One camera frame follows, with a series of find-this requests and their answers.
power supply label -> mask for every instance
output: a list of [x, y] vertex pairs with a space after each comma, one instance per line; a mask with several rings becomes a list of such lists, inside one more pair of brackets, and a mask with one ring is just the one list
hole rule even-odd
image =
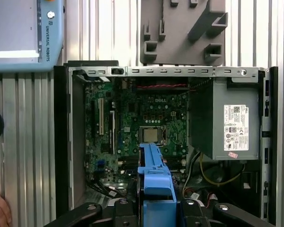
[[224, 151], [249, 149], [249, 108], [224, 105]]

cpu socket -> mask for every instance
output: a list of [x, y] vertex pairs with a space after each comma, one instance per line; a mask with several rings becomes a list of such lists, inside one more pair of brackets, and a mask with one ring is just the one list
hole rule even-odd
[[157, 146], [164, 146], [161, 128], [156, 126], [140, 126], [139, 142], [155, 143]]

button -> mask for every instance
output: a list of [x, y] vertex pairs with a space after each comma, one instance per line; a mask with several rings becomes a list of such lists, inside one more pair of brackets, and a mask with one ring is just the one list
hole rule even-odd
[[49, 12], [47, 13], [47, 17], [48, 17], [49, 19], [53, 19], [53, 18], [55, 17], [55, 13], [52, 12], [52, 11], [49, 11]]

expansion card slot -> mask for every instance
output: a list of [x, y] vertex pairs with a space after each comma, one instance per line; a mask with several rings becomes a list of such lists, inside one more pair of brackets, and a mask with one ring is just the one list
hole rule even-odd
[[109, 119], [108, 119], [108, 142], [109, 142], [109, 153], [115, 154], [115, 112], [109, 112]]
[[98, 99], [99, 107], [99, 135], [104, 135], [104, 98]]

gray plastic mount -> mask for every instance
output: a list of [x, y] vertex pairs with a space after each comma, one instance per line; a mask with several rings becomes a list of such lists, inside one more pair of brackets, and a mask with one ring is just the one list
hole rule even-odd
[[225, 0], [142, 0], [141, 62], [221, 65]]

